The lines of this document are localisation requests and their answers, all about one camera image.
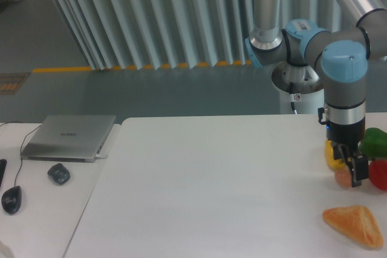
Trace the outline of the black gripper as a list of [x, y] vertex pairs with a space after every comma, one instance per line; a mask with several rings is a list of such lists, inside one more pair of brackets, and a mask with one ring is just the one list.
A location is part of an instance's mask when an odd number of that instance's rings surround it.
[[[351, 186], [358, 187], [369, 178], [369, 159], [357, 150], [365, 134], [365, 117], [353, 124], [336, 124], [327, 121], [327, 139], [331, 141], [334, 160], [347, 160], [351, 175]], [[348, 157], [350, 150], [357, 150]]]

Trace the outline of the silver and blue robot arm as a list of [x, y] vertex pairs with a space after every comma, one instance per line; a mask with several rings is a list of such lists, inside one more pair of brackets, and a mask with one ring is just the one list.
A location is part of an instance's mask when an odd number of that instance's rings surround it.
[[319, 123], [327, 129], [333, 158], [348, 169], [351, 186], [369, 177], [369, 159], [359, 143], [365, 135], [368, 62], [386, 56], [386, 7], [380, 0], [336, 0], [353, 28], [330, 32], [307, 19], [279, 26], [281, 0], [253, 0], [253, 30], [245, 40], [254, 66], [281, 62], [272, 82], [290, 104], [304, 88], [323, 91]]

